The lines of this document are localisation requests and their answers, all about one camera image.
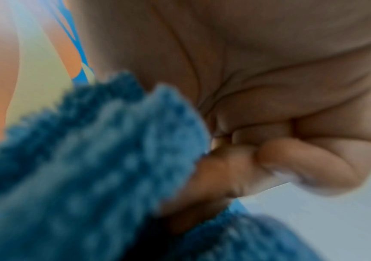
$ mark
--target skin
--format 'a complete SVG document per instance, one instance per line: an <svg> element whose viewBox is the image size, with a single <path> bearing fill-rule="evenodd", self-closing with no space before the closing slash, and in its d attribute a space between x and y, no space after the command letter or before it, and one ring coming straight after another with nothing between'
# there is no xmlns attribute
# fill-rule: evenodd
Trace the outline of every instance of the skin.
<svg viewBox="0 0 371 261"><path fill-rule="evenodd" d="M213 151L161 215L175 233L295 182L337 195L371 173L371 0L70 0L102 79L128 69L198 109Z"/></svg>

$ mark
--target human hand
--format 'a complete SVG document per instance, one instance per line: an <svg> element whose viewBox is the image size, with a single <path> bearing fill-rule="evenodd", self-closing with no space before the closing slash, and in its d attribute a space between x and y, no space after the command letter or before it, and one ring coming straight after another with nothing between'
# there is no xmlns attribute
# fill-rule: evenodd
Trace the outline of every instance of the human hand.
<svg viewBox="0 0 371 261"><path fill-rule="evenodd" d="M371 1L71 0L102 78L177 86L213 136L164 206L183 232L292 181L338 194L371 172Z"/></svg>

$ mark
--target fuzzy blue fabric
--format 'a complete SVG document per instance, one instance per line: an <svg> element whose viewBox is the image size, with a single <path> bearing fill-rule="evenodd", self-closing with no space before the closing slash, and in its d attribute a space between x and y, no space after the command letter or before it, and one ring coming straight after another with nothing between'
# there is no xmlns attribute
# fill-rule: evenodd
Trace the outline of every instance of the fuzzy blue fabric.
<svg viewBox="0 0 371 261"><path fill-rule="evenodd" d="M152 218L209 135L167 86L129 73L68 93L0 143L0 261L319 261L283 224L226 210L182 236Z"/></svg>

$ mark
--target colorful mural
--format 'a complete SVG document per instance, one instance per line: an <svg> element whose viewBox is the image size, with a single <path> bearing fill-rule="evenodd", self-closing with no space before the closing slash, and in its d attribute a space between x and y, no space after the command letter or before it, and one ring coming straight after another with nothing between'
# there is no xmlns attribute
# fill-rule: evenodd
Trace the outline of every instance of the colorful mural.
<svg viewBox="0 0 371 261"><path fill-rule="evenodd" d="M6 125L94 81L66 0L0 0L0 139Z"/></svg>

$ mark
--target white surface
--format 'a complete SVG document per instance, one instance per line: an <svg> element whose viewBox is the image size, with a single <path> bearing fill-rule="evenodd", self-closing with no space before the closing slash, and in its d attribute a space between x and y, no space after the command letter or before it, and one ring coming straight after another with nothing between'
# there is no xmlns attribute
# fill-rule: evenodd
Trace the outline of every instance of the white surface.
<svg viewBox="0 0 371 261"><path fill-rule="evenodd" d="M285 222L328 261L371 261L371 178L342 197L319 197L287 184L242 203Z"/></svg>

